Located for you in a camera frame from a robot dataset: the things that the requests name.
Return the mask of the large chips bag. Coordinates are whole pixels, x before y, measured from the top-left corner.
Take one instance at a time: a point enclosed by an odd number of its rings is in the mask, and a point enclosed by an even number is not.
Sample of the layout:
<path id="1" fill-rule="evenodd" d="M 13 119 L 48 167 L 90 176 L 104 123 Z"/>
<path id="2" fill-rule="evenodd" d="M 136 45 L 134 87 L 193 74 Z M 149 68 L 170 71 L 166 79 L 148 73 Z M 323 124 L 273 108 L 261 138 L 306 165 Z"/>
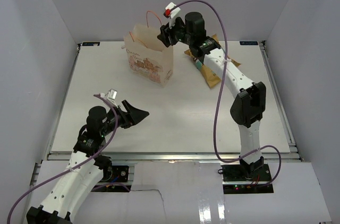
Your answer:
<path id="1" fill-rule="evenodd" d="M 217 74 L 210 68 L 205 66 L 198 59 L 196 59 L 189 49 L 186 50 L 184 53 L 192 59 L 194 65 L 200 71 L 201 75 L 203 76 L 205 82 L 207 83 L 210 89 L 214 88 L 221 81 Z"/>

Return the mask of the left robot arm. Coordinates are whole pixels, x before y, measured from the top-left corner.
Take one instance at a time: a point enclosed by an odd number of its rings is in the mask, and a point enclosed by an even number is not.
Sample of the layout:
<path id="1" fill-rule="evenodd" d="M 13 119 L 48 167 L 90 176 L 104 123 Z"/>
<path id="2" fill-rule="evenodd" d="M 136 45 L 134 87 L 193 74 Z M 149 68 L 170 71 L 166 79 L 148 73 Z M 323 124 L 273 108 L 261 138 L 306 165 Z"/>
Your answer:
<path id="1" fill-rule="evenodd" d="M 28 223 L 72 223 L 95 185 L 112 176 L 112 161 L 101 153 L 108 144 L 105 137 L 114 136 L 119 127 L 130 128 L 149 116 L 149 112 L 126 100 L 122 102 L 123 108 L 107 99 L 102 101 L 109 110 L 94 106 L 88 111 L 65 170 L 54 177 L 57 183 L 40 205 L 30 207 L 26 214 Z"/>

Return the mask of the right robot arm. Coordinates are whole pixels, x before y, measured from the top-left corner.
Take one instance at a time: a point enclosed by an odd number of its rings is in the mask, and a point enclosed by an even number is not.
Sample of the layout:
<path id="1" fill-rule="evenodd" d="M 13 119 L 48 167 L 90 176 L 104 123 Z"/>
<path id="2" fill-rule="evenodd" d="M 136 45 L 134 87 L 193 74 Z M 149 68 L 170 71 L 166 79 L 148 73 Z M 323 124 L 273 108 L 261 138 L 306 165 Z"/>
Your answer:
<path id="1" fill-rule="evenodd" d="M 205 21 L 199 12 L 187 13 L 184 19 L 179 12 L 178 8 L 165 10 L 164 16 L 169 22 L 160 27 L 157 38 L 166 47 L 178 42 L 188 45 L 194 58 L 211 69 L 227 86 L 234 98 L 230 114 L 240 131 L 240 175 L 247 181 L 254 180 L 264 165 L 259 128 L 266 107 L 266 86 L 248 78 L 230 58 L 225 57 L 218 41 L 207 35 Z"/>

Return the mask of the white paper bag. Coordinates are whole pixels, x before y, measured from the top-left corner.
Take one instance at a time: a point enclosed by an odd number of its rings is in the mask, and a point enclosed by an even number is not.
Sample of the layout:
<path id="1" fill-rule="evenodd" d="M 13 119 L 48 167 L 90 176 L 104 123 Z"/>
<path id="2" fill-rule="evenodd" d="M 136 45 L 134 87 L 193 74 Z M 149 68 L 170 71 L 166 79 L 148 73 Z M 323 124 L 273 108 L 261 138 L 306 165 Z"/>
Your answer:
<path id="1" fill-rule="evenodd" d="M 146 23 L 137 23 L 124 36 L 124 48 L 130 69 L 162 87 L 169 82 L 174 71 L 173 47 L 166 47 L 157 36 L 160 29 L 153 27 L 148 14 L 153 14 L 161 23 L 160 17 L 153 11 L 146 12 Z"/>

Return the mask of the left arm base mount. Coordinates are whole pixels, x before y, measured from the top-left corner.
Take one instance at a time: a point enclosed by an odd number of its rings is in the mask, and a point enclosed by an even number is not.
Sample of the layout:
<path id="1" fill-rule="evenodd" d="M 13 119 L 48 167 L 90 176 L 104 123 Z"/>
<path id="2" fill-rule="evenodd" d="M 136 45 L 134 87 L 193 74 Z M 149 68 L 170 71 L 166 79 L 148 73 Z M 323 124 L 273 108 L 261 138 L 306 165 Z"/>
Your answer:
<path id="1" fill-rule="evenodd" d="M 129 166 L 109 166 L 103 169 L 103 178 L 99 183 L 126 183 L 129 179 Z"/>

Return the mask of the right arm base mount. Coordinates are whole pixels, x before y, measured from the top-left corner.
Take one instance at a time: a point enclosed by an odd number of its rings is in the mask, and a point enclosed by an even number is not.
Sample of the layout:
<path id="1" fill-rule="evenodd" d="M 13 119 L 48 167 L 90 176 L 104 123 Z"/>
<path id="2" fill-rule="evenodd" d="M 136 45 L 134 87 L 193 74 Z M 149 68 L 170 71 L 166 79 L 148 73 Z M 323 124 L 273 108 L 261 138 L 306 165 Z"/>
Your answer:
<path id="1" fill-rule="evenodd" d="M 267 164 L 252 173 L 248 173 L 241 165 L 222 165 L 217 172 L 222 175 L 224 182 L 268 182 L 271 180 Z"/>

